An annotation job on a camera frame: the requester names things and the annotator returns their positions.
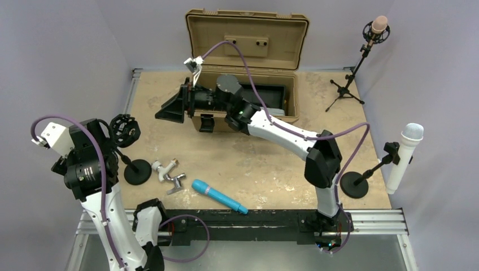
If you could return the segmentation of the blue microphone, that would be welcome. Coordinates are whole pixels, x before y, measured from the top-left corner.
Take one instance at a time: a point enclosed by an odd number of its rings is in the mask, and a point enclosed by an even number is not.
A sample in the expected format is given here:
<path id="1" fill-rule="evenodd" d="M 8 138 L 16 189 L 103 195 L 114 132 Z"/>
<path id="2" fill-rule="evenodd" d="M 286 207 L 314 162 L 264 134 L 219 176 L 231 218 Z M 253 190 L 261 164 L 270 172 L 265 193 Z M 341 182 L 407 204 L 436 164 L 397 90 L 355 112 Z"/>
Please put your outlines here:
<path id="1" fill-rule="evenodd" d="M 241 205 L 239 202 L 233 200 L 232 198 L 224 195 L 223 193 L 217 191 L 207 183 L 201 180 L 194 180 L 191 187 L 198 193 L 205 195 L 218 203 L 236 211 L 243 215 L 248 214 L 249 210 Z"/>

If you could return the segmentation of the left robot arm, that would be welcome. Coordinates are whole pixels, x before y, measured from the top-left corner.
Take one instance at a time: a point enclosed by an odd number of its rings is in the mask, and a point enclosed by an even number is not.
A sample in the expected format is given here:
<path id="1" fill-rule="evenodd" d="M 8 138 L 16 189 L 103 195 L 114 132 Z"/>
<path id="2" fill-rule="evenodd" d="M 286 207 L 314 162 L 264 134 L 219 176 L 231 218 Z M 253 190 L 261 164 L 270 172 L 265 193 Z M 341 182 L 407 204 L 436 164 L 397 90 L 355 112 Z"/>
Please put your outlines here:
<path id="1" fill-rule="evenodd" d="M 125 179 L 134 185 L 151 176 L 146 160 L 130 160 L 121 149 L 132 145 L 141 134 L 138 122 L 129 115 L 118 115 L 111 122 L 100 119 L 65 127 L 50 122 L 42 132 L 47 146 L 59 160 L 53 172 L 80 201 L 90 216 L 103 244 L 110 270 L 164 270 L 158 245 L 158 232 L 168 225 L 163 203 L 150 199 L 139 204 L 133 220 L 123 207 L 118 179 L 118 163 L 126 165 Z"/>

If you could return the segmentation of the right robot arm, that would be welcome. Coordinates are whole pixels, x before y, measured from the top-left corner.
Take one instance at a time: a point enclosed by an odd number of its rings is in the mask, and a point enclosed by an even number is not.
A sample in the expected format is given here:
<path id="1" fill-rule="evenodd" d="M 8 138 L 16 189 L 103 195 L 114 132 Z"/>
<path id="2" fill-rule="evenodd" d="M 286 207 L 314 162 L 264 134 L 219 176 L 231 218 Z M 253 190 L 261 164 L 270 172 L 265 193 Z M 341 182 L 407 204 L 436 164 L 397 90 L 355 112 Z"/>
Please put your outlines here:
<path id="1" fill-rule="evenodd" d="M 327 130 L 317 134 L 281 121 L 267 113 L 266 108 L 245 99 L 243 90 L 234 75 L 219 76 L 213 90 L 195 86 L 186 78 L 178 93 L 161 105 L 155 118 L 183 123 L 185 115 L 193 117 L 197 107 L 224 110 L 224 121 L 235 132 L 273 142 L 305 162 L 304 177 L 315 187 L 318 202 L 308 225 L 317 230 L 337 228 L 341 205 L 336 181 L 342 155 L 333 134 Z"/>

